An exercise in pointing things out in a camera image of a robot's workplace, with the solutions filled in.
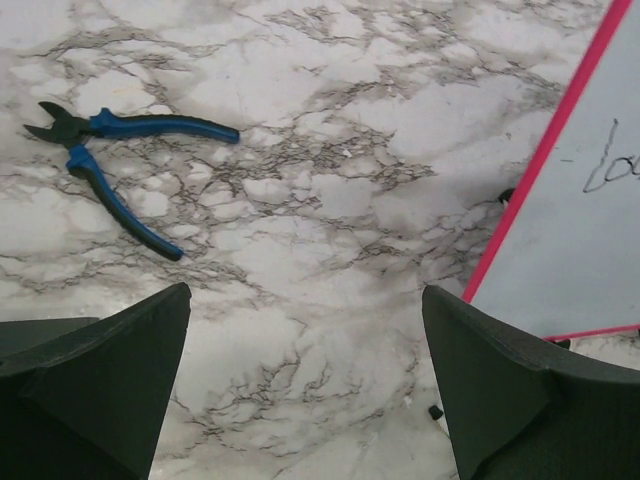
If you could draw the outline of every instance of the metal cutting head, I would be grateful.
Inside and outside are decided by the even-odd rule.
[[[53,117],[53,125],[49,128],[24,125],[33,136],[45,142],[58,143],[70,149],[84,143],[90,134],[89,121],[74,117],[60,105],[52,102],[40,102],[39,105]]]

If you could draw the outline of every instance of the marble surface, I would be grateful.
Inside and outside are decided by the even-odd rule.
[[[420,292],[462,292],[605,4],[0,0],[3,319],[190,285],[153,480],[455,478]],[[138,245],[23,130],[44,99],[242,131],[89,145],[186,258]],[[640,358],[632,336],[577,349]]]

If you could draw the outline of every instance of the black and blue handle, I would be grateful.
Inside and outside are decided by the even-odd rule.
[[[130,138],[186,133],[214,138],[226,143],[238,143],[240,132],[235,128],[184,115],[136,115],[118,117],[108,108],[89,118],[91,131],[104,138]]]
[[[125,230],[151,250],[169,260],[178,261],[182,258],[184,252],[180,248],[145,227],[118,200],[116,194],[109,187],[98,163],[84,145],[71,148],[69,153],[71,154],[71,159],[67,162],[69,173],[74,177],[83,178],[89,182],[100,202]]]

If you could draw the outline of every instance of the pink edge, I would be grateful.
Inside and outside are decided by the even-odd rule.
[[[507,236],[509,232],[509,228],[513,224],[516,215],[520,211],[520,207],[524,203],[527,195],[529,194],[531,187],[533,186],[540,170],[544,166],[544,163],[549,158],[549,154],[551,153],[552,148],[555,146],[562,130],[564,129],[571,113],[573,112],[576,104],[580,100],[582,93],[584,92],[587,84],[589,83],[589,79],[591,75],[595,71],[602,55],[605,50],[609,46],[613,35],[615,34],[618,26],[622,22],[629,6],[631,5],[632,0],[613,0],[611,7],[609,7],[609,11],[605,15],[602,23],[600,24],[600,28],[596,32],[593,40],[591,41],[591,45],[587,49],[587,53],[585,54],[578,70],[576,70],[571,83],[569,84],[569,88],[565,93],[558,109],[556,110],[555,115],[551,119],[551,123],[547,128],[538,148],[531,159],[531,163],[527,167],[522,180],[518,184],[511,200],[509,202],[509,206],[507,210],[504,212],[498,227],[496,228],[495,233],[491,237],[489,244],[487,245],[487,249],[483,253],[480,258],[480,262],[476,267],[473,275],[471,276],[471,280],[469,281],[469,285],[462,295],[462,299],[471,303],[473,301],[473,297],[475,296],[482,280],[484,279],[487,271],[491,267],[493,259],[495,258],[500,246],[502,245],[503,240]],[[640,325],[634,325],[630,327],[616,327],[609,328],[604,330],[594,330],[592,332],[585,333],[577,333],[577,334],[567,334],[562,336],[550,337],[548,340],[563,340],[566,338],[576,338],[588,335],[603,335],[607,333],[615,333],[621,332],[625,330],[632,330],[633,328],[640,328]]]

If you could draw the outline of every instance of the diagonal cutting pliers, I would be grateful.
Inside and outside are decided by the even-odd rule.
[[[182,115],[118,117],[109,109],[103,108],[98,115],[84,119],[71,115],[60,105],[52,102],[40,102],[39,105],[54,118],[53,125],[48,129],[31,125],[24,125],[24,127],[37,138],[58,143],[69,150],[71,158],[66,164],[69,173],[75,177],[86,179],[100,202],[131,235],[169,260],[180,260],[183,255],[180,248],[145,227],[120,202],[84,143],[91,136],[131,138],[162,133],[186,133],[214,138],[227,143],[238,143],[240,132],[208,120]]]

